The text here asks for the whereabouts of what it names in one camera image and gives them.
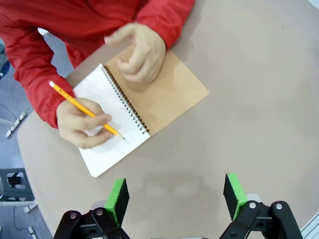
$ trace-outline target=finger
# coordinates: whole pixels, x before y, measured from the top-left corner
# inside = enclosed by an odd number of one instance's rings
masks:
[[[106,44],[118,43],[132,36],[135,33],[135,29],[136,29],[135,24],[126,24],[125,26],[115,31],[111,36],[104,37],[104,41]]]
[[[143,66],[138,71],[138,73],[136,73],[136,74],[123,74],[123,76],[129,81],[142,82],[149,75],[152,66],[153,66],[153,64],[151,63],[151,61],[146,60],[143,64]]]
[[[140,70],[143,63],[145,62],[146,54],[146,51],[144,51],[141,47],[136,46],[128,62],[125,62],[121,59],[117,60],[119,69],[124,74],[137,73]]]
[[[73,143],[79,148],[93,148],[97,145],[100,145],[106,142],[113,135],[107,130],[101,130],[95,136],[88,136],[86,133],[82,131],[74,131],[73,133]]]
[[[150,73],[148,76],[146,76],[146,78],[144,79],[145,82],[151,83],[153,82],[156,77],[158,76],[159,72],[160,72],[160,68],[161,66],[157,65],[156,67],[152,67]]]
[[[90,111],[92,111],[97,116],[105,114],[102,107],[94,101],[91,101],[87,98],[77,98],[77,101],[80,102],[81,104],[83,104],[86,108],[88,108]]]
[[[99,115],[96,117],[72,117],[69,122],[70,125],[73,125],[73,128],[76,130],[90,130],[95,127],[105,125],[112,118],[110,115]]]

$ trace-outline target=bolt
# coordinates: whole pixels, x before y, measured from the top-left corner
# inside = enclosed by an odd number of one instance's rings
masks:
[[[102,215],[102,214],[103,214],[103,211],[102,211],[101,209],[99,209],[99,210],[96,211],[96,215],[100,216],[100,215]]]
[[[75,218],[76,218],[76,213],[71,213],[71,214],[70,214],[70,218],[71,218],[71,219],[75,219]]]
[[[249,207],[252,208],[252,209],[255,208],[256,206],[257,206],[256,203],[250,203],[249,204]]]
[[[278,203],[278,204],[276,205],[276,208],[277,208],[278,210],[280,210],[281,208],[283,208],[283,205],[281,205],[280,203]]]

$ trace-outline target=spiral notebook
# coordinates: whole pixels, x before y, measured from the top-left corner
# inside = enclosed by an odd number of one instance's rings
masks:
[[[80,149],[93,177],[99,176],[112,167],[150,137],[146,125],[108,68],[102,64],[99,64],[74,88],[74,93],[77,97],[88,98],[99,103],[104,112],[112,115],[109,125],[126,139],[112,137],[104,144],[92,149]],[[87,133],[94,135],[99,130],[100,128],[97,128]]]
[[[127,81],[116,59],[128,60],[132,51],[129,47],[105,66],[99,64],[74,88],[77,97],[93,100],[111,114],[110,125],[126,138],[113,137],[92,149],[80,149],[93,177],[111,168],[208,95],[203,84],[171,51],[166,53],[163,67],[153,83]]]

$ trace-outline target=pencil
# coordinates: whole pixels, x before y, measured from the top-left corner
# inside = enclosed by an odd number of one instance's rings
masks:
[[[72,103],[75,107],[77,107],[79,110],[81,110],[83,113],[87,114],[90,117],[96,117],[96,115],[91,112],[88,108],[86,108],[84,105],[76,101],[72,96],[70,96],[68,93],[66,93],[61,87],[59,87],[56,83],[53,81],[50,81],[50,86],[55,89],[61,96],[63,96],[65,99],[67,99],[70,103]],[[116,129],[113,127],[109,126],[107,123],[103,125],[103,127],[111,132],[112,134],[125,139],[119,132],[117,132]]]

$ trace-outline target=red sleeve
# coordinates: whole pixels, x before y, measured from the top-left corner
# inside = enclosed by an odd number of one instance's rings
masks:
[[[0,14],[0,38],[3,39],[14,78],[25,89],[34,110],[43,121],[57,128],[56,109],[64,98],[50,86],[52,80],[70,95],[72,87],[51,64],[53,51],[46,44],[37,27],[18,25]]]
[[[137,16],[137,22],[157,32],[167,48],[179,38],[195,0],[149,0]]]

